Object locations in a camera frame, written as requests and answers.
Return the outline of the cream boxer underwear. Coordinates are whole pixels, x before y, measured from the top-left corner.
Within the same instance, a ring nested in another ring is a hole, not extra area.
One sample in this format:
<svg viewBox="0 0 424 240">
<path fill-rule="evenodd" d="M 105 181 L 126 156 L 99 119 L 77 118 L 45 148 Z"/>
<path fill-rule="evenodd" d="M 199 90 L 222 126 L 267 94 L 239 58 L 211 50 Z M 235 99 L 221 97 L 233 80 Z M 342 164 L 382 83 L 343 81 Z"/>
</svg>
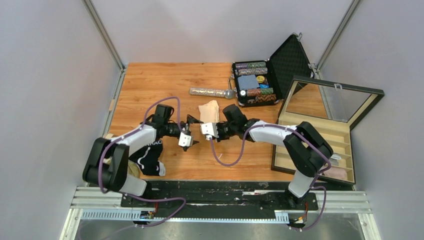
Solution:
<svg viewBox="0 0 424 240">
<path fill-rule="evenodd" d="M 220 121 L 219 104 L 216 100 L 199 105 L 198 110 L 200 121 L 204 123 L 218 123 Z"/>
</svg>

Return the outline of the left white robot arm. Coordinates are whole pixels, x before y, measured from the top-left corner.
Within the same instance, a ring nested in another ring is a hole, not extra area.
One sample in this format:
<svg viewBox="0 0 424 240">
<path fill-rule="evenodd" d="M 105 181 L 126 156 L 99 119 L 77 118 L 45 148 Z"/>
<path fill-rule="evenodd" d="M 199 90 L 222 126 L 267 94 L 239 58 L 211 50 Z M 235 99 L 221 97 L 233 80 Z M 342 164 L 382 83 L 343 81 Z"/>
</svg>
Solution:
<svg viewBox="0 0 424 240">
<path fill-rule="evenodd" d="M 201 121 L 187 115 L 186 121 L 173 122 L 170 120 L 173 113 L 173 107 L 158 104 L 154 114 L 134 130 L 111 139 L 97 138 L 82 172 L 82 179 L 101 186 L 105 191 L 134 195 L 135 202 L 140 206 L 149 206 L 153 193 L 149 190 L 148 182 L 141 179 L 139 174 L 129 173 L 130 156 L 143 147 L 153 146 L 165 136 L 177 138 L 178 145 L 184 151 L 197 144 L 191 135 L 190 125 Z"/>
</svg>

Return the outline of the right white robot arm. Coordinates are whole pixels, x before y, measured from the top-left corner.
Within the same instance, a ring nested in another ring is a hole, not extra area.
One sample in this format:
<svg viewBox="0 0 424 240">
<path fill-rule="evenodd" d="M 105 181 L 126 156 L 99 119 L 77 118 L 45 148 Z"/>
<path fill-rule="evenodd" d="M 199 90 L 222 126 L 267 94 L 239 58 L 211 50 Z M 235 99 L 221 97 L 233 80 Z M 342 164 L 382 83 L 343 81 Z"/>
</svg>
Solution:
<svg viewBox="0 0 424 240">
<path fill-rule="evenodd" d="M 223 113 L 226 120 L 203 124 L 202 134 L 209 141 L 215 139 L 220 142 L 238 136 L 243 142 L 285 147 L 295 166 L 285 201 L 292 209 L 301 207 L 319 174 L 332 166 L 330 158 L 334 151 L 329 143 L 307 121 L 298 125 L 279 125 L 258 118 L 248 119 L 234 104 L 225 107 Z"/>
</svg>

